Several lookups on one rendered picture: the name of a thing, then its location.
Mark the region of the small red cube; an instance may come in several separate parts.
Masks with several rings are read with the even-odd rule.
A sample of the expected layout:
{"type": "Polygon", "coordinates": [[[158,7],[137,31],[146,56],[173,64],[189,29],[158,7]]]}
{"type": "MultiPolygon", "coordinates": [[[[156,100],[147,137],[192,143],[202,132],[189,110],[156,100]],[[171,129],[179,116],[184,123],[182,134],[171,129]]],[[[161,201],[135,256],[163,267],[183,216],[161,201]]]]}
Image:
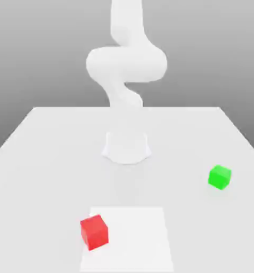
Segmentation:
{"type": "Polygon", "coordinates": [[[98,214],[80,221],[81,236],[88,250],[94,250],[109,242],[108,226],[98,214]]]}

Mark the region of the small green cube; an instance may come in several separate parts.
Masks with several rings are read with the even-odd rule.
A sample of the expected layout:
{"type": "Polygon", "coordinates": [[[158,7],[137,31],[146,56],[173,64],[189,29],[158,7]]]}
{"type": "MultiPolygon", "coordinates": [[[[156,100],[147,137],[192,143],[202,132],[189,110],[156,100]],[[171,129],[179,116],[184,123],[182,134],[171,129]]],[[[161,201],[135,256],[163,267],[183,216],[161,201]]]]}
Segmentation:
{"type": "Polygon", "coordinates": [[[216,165],[209,172],[208,183],[220,190],[223,190],[229,185],[231,176],[231,169],[216,165]]]}

